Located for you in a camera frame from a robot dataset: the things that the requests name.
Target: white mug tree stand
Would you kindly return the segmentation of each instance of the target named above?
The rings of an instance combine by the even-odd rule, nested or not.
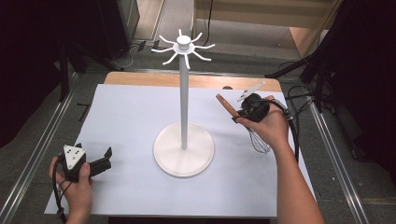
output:
[[[204,61],[211,61],[195,52],[195,49],[210,49],[208,47],[194,46],[202,33],[191,40],[178,30],[177,42],[168,41],[160,35],[166,43],[173,44],[169,49],[152,49],[154,52],[173,50],[175,54],[163,65],[172,62],[179,55],[180,73],[180,115],[181,122],[165,127],[154,142],[154,158],[158,165],[168,174],[176,177],[189,177],[198,175],[212,162],[215,154],[215,145],[210,133],[202,126],[188,122],[189,105],[189,54],[193,53]]]

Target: white paper sheet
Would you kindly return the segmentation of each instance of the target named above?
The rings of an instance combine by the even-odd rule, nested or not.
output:
[[[112,168],[94,177],[93,209],[107,216],[275,217],[276,160],[259,153],[248,131],[231,120],[216,98],[220,93],[235,109],[241,91],[190,88],[189,121],[212,135],[215,156],[200,174],[177,178],[154,160],[157,134],[180,121],[179,88],[99,85],[77,143],[87,161],[103,158],[112,147]],[[281,92],[274,95],[284,105]],[[293,147],[291,133],[290,145]],[[300,154],[300,168],[311,182]],[[67,212],[67,203],[63,200]],[[53,195],[46,214],[56,214]]]

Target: wooden stick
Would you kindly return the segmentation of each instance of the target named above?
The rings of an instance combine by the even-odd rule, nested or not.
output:
[[[216,98],[218,98],[219,102],[224,106],[228,113],[233,116],[233,118],[239,117],[238,112],[219,93],[216,95]]]

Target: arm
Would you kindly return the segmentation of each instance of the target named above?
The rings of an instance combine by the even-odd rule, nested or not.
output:
[[[278,223],[324,223],[290,148],[289,125],[282,111],[275,105],[270,105],[270,111],[262,121],[253,122],[239,118],[236,122],[254,130],[275,153]]]
[[[53,158],[50,164],[50,177],[52,177],[52,168],[56,160],[57,157]],[[88,222],[92,210],[92,181],[89,179],[90,173],[90,165],[85,162],[79,170],[78,183],[72,183],[64,193],[67,203],[69,204],[69,216],[67,218],[67,223],[69,224],[82,224]],[[65,181],[64,175],[57,172],[56,183],[60,185],[62,191],[64,191],[70,184],[70,181]]]

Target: hand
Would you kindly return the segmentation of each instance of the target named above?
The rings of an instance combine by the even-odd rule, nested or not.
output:
[[[263,99],[274,100],[274,96],[270,95]],[[285,144],[289,145],[289,124],[276,105],[270,104],[268,115],[260,122],[245,118],[238,118],[236,122],[255,131],[273,150],[284,148]]]
[[[49,177],[52,178],[52,171],[58,157],[54,157],[49,167]],[[67,223],[87,223],[92,210],[92,180],[90,179],[91,167],[85,162],[79,170],[78,183],[71,183],[64,193],[69,204],[69,217]],[[65,180],[64,175],[56,172],[56,183],[60,185],[62,191],[69,186],[70,181]]]

